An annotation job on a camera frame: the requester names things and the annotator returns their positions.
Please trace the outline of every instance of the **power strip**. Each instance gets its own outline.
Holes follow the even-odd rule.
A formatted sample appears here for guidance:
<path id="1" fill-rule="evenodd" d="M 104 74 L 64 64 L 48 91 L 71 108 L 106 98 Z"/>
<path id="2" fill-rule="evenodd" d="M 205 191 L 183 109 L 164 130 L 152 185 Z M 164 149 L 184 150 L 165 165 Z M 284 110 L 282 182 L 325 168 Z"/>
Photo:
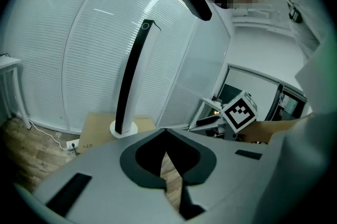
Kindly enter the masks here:
<path id="1" fill-rule="evenodd" d="M 78 147 L 78 142 L 80 141 L 80 139 L 77 139 L 77 140 L 73 140 L 73 141 L 68 141 L 67 142 L 67 148 L 68 150 L 73 150 L 73 146 L 72 146 L 72 143 L 75 145 L 75 149 Z"/>

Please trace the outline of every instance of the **wooden floor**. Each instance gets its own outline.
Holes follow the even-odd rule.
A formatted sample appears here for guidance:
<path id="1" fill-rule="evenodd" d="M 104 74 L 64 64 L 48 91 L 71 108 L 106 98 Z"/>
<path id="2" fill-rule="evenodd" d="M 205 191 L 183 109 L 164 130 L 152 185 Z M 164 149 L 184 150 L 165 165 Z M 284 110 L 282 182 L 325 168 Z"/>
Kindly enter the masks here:
<path id="1" fill-rule="evenodd" d="M 64 148 L 67 141 L 80 137 L 37 127 L 51 134 Z M 19 118 L 9 120 L 2 126 L 2 130 L 6 155 L 13 164 L 12 181 L 19 183 L 30 192 L 33 192 L 49 174 L 76 157 L 74 153 L 62 150 L 51 137 L 37 131 L 33 126 L 30 130 L 26 129 Z M 166 180 L 168 200 L 178 210 L 182 178 L 167 154 L 163 158 L 161 177 Z"/>

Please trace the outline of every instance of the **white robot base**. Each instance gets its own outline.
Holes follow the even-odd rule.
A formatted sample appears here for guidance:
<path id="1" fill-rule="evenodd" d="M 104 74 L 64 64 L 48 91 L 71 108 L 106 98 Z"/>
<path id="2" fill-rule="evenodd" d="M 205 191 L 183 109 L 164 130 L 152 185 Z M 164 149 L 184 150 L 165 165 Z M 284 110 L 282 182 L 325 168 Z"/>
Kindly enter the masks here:
<path id="1" fill-rule="evenodd" d="M 113 137 L 117 138 L 117 139 L 121 139 L 121 138 L 124 138 L 124 137 L 127 137 L 127 136 L 131 136 L 131 135 L 134 135 L 134 134 L 137 134 L 138 133 L 138 127 L 137 125 L 132 122 L 131 124 L 131 128 L 129 131 L 123 133 L 123 134 L 119 134 L 118 132 L 115 131 L 115 124 L 116 124 L 116 121 L 113 121 L 110 125 L 110 133 L 112 134 Z"/>

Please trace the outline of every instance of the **black cable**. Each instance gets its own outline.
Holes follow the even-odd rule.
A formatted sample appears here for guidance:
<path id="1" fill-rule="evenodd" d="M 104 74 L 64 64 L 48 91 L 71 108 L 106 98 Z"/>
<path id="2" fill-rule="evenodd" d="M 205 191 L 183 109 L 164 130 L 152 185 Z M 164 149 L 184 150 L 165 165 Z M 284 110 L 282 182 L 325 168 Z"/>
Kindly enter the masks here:
<path id="1" fill-rule="evenodd" d="M 75 155 L 77 156 L 77 152 L 76 152 L 76 149 L 75 149 L 75 144 L 72 143 L 72 147 L 74 148 Z"/>

